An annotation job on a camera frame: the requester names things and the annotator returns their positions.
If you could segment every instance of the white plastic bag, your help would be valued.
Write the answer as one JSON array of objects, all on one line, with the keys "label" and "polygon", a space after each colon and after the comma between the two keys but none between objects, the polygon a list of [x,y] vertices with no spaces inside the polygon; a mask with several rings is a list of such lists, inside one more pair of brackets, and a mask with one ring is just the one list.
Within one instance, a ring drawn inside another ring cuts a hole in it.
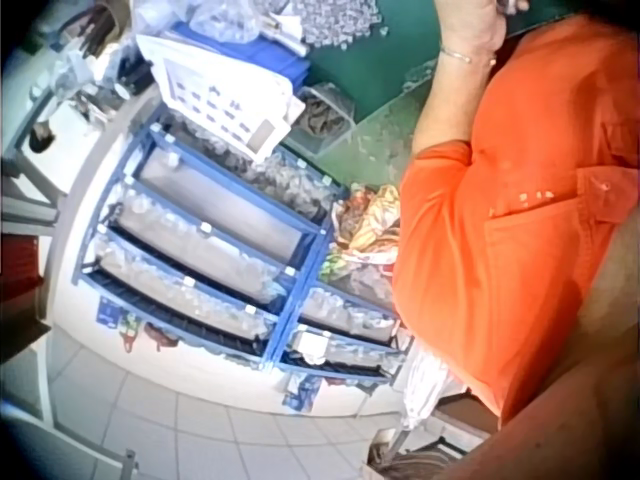
[{"label": "white plastic bag", "polygon": [[209,0],[196,9],[189,26],[218,42],[248,43],[260,34],[260,14],[251,0]]},{"label": "white plastic bag", "polygon": [[409,371],[409,381],[404,391],[404,416],[402,427],[413,430],[433,412],[445,389],[456,378],[440,358],[422,350]]}]

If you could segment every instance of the green mat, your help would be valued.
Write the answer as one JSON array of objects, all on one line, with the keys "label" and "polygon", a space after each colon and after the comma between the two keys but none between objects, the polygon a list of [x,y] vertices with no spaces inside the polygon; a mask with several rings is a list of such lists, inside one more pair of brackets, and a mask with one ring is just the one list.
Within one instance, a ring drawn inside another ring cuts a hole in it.
[{"label": "green mat", "polygon": [[[509,20],[510,31],[549,21],[566,13],[559,0],[536,0],[531,11]],[[358,39],[347,51],[325,47],[310,55],[311,76],[307,83],[332,81],[356,102],[356,121],[402,93],[412,70],[438,54],[440,31],[430,0],[378,0],[389,27],[386,37],[374,31]]]},{"label": "green mat", "polygon": [[[379,4],[390,28],[387,37],[374,34],[346,52],[320,49],[312,56],[318,79],[339,85],[355,99],[357,119],[366,117],[351,138],[314,160],[346,185],[397,184],[402,179],[439,50],[431,2],[379,0]],[[567,13],[552,0],[538,0],[531,12],[510,19],[509,31],[522,32]]]}]

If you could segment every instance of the plastic bag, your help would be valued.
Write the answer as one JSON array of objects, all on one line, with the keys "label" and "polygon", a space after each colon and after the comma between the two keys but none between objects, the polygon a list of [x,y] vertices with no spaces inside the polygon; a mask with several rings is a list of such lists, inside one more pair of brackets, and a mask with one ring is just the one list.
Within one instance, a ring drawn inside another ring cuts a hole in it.
[{"label": "plastic bag", "polygon": [[404,391],[403,428],[413,430],[428,418],[442,393],[455,381],[446,363],[431,352],[422,350],[411,364]]},{"label": "plastic bag", "polygon": [[134,0],[133,31],[156,35],[180,19],[172,0]]},{"label": "plastic bag", "polygon": [[51,72],[51,90],[59,102],[71,98],[93,80],[93,72],[82,58],[82,52],[69,45],[68,50],[58,56]]},{"label": "plastic bag", "polygon": [[251,0],[210,0],[196,9],[189,27],[218,42],[248,43],[260,34],[260,22]]}]

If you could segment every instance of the shelf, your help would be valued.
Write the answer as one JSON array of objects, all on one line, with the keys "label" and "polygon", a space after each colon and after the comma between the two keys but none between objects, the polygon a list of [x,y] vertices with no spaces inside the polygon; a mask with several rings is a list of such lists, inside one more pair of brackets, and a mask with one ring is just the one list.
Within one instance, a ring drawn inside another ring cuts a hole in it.
[{"label": "shelf", "polygon": [[153,200],[153,202],[158,204],[160,207],[166,210],[169,210],[174,215],[180,217],[182,220],[187,222],[189,225],[192,225],[193,227],[201,230],[204,234],[210,237],[215,237],[219,240],[222,240],[223,242],[228,243],[232,247],[237,248],[242,253],[245,253],[250,257],[257,258],[258,260],[266,263],[267,265],[275,267],[281,272],[286,273],[290,277],[295,277],[297,275],[297,271],[293,267],[290,267],[282,262],[279,262],[278,260],[275,260],[269,255],[261,252],[260,250],[257,250],[252,246],[247,245],[246,243],[237,239],[235,236],[224,231],[223,229],[214,227],[207,222],[203,222],[199,218],[191,215],[190,213],[186,212],[182,208],[178,207],[177,205],[172,203],[170,200],[167,200],[166,198],[158,194],[155,190],[147,187],[146,185],[143,185],[138,180],[135,180],[132,177],[126,177],[124,179],[124,183],[130,189],[135,190],[136,192],[149,197],[151,200]]},{"label": "shelf", "polygon": [[254,315],[260,316],[268,322],[273,323],[278,320],[277,315],[269,313],[263,308],[256,306],[252,302],[245,302],[234,296],[221,292],[215,287],[214,282],[206,278],[199,278],[198,280],[196,280],[194,272],[190,268],[185,267],[184,265],[181,265],[180,263],[171,259],[168,259],[168,261],[162,261],[161,258],[163,257],[165,260],[167,260],[167,257],[164,256],[164,254],[158,252],[150,245],[144,244],[134,235],[130,234],[121,227],[117,226],[107,228],[104,232],[104,235],[106,235],[109,240],[116,243],[124,250],[134,253],[135,255],[139,256],[145,263],[156,267],[157,269],[171,277],[175,277],[176,279],[187,277],[191,278],[192,280],[194,280],[193,288],[201,293],[204,293],[205,295],[208,295],[229,305],[233,305],[240,310],[244,310],[246,312],[254,312]]},{"label": "shelf", "polygon": [[184,145],[173,135],[164,133],[161,128],[159,123],[153,124],[150,128],[151,135],[156,144],[164,150],[171,150],[178,153],[181,160],[189,167],[209,177],[213,181],[224,185],[229,191],[245,198],[257,207],[273,215],[282,223],[300,232],[320,232],[321,228],[319,225],[307,220],[302,215],[262,193],[237,175],[218,165],[215,161],[205,157],[197,150]]},{"label": "shelf", "polygon": [[291,358],[288,352],[282,354],[278,367],[286,371],[358,382],[389,383],[391,381],[391,378],[382,373],[379,367],[361,367],[331,362],[325,362],[322,365],[309,365],[302,358]]},{"label": "shelf", "polygon": [[264,342],[250,341],[202,324],[147,297],[100,268],[83,273],[80,279],[127,311],[178,337],[186,338],[189,345],[201,345],[221,354],[240,355],[254,362],[260,361]]},{"label": "shelf", "polygon": [[320,288],[326,292],[342,298],[345,302],[351,303],[357,307],[381,313],[382,315],[386,315],[389,318],[398,318],[398,314],[393,310],[390,310],[389,308],[385,308],[362,297],[358,297],[357,295],[353,295],[351,293],[345,292],[344,290],[340,290],[339,288],[332,287],[328,283],[324,283],[320,280],[316,280],[311,288]]},{"label": "shelf", "polygon": [[193,268],[180,263],[169,255],[159,251],[155,247],[143,242],[120,225],[110,225],[109,230],[126,242],[123,247],[126,247],[126,244],[129,244],[139,251],[144,251],[149,258],[155,257],[155,261],[158,264],[163,264],[166,267],[179,272],[185,277],[191,277],[196,282],[196,284],[202,285],[203,287],[206,286],[209,292],[216,292],[215,295],[218,295],[218,297],[216,298],[218,298],[219,300],[226,301],[224,300],[225,298],[231,299],[231,301],[233,302],[232,304],[235,304],[236,306],[243,305],[243,309],[246,307],[246,305],[254,305],[257,306],[257,308],[259,308],[260,310],[266,312],[268,315],[277,317],[277,312],[280,310],[281,304],[281,300],[279,299],[282,299],[282,296],[276,297],[268,305],[261,304],[249,295],[238,292],[233,288],[218,283],[215,280],[207,277],[206,275],[198,272],[197,270],[194,270]]},{"label": "shelf", "polygon": [[314,326],[312,325],[312,323],[316,323],[316,322],[313,322],[311,320],[301,317],[298,320],[298,326],[296,328],[296,331],[315,333],[316,335],[322,335],[324,337],[328,337],[329,340],[337,340],[343,343],[347,343],[349,345],[359,345],[369,350],[377,350],[380,352],[387,352],[387,353],[400,352],[400,350],[398,350],[397,348],[393,348],[390,345],[385,345],[383,343],[375,342],[367,338],[352,337],[348,333],[338,332],[335,329],[327,328],[317,323],[316,323],[317,326]]}]

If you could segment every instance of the person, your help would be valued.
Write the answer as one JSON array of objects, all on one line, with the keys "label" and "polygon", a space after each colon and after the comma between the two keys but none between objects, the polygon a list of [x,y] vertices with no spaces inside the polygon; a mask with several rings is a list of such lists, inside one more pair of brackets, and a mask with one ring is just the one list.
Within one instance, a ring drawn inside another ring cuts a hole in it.
[{"label": "person", "polygon": [[378,473],[385,480],[638,478],[638,340],[629,328],[454,464],[416,452],[397,455]]},{"label": "person", "polygon": [[489,81],[496,1],[435,0],[394,303],[502,427],[638,319],[640,17],[630,0],[581,5]]}]

